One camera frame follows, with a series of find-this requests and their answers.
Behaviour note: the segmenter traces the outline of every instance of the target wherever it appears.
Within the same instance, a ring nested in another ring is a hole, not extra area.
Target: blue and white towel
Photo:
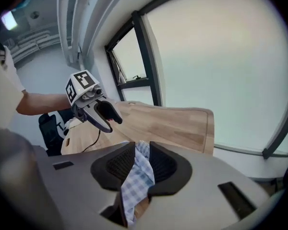
[[[128,226],[136,222],[134,207],[147,197],[148,189],[155,185],[153,168],[149,163],[149,144],[135,144],[134,165],[121,186],[125,216]]]

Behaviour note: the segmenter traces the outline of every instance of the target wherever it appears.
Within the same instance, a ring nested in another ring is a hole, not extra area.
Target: cable
[[[91,146],[93,146],[93,145],[95,145],[96,144],[96,142],[98,141],[98,139],[99,139],[99,136],[100,136],[100,130],[99,130],[99,132],[98,132],[98,137],[97,137],[97,140],[93,143],[93,144],[91,144],[91,145],[89,145],[86,149],[88,149],[88,148],[90,148]]]

